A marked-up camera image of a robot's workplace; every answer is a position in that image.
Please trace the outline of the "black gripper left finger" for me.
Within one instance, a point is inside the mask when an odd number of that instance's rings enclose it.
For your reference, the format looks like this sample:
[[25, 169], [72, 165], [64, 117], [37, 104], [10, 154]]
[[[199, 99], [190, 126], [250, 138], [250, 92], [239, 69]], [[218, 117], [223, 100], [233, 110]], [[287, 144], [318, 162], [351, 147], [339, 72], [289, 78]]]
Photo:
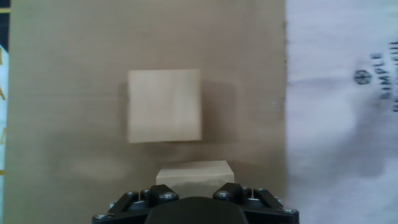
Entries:
[[129, 191], [117, 201], [111, 202], [109, 210], [91, 218], [92, 224], [144, 224], [153, 208], [179, 199], [171, 188], [153, 185], [140, 192]]

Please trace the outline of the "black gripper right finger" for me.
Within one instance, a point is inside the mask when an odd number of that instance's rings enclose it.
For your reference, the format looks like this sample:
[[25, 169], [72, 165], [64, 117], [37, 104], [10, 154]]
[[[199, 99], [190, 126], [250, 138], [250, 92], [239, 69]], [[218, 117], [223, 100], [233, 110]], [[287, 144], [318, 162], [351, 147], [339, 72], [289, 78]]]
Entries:
[[213, 199], [237, 205], [248, 223], [299, 224], [299, 211], [285, 208], [279, 198], [266, 189], [251, 189], [227, 183], [213, 194]]

